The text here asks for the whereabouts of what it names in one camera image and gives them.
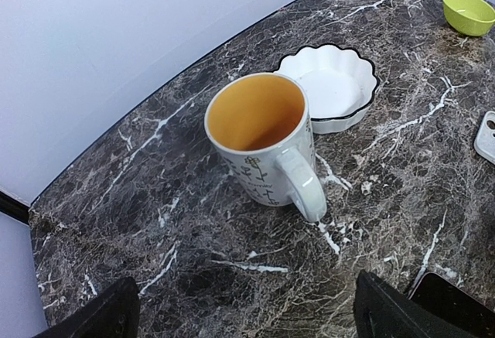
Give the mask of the black phone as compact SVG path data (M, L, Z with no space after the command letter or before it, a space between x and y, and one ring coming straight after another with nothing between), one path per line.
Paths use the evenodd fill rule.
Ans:
M476 337L494 337L494 312L434 272L426 272L409 299Z

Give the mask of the beige phone case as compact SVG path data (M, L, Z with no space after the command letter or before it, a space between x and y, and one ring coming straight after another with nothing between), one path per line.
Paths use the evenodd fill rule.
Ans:
M494 120L494 111L488 111L483 116L473 143L477 154L493 165L495 164Z

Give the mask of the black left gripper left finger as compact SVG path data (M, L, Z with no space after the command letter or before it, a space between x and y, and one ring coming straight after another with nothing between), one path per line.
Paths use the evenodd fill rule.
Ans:
M86 306L38 337L136 337L140 301L132 277L118 279Z

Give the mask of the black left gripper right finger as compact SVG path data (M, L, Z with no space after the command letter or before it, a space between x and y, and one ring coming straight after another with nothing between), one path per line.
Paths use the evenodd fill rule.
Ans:
M411 301L372 272L357 277L353 316L359 337L476 337Z

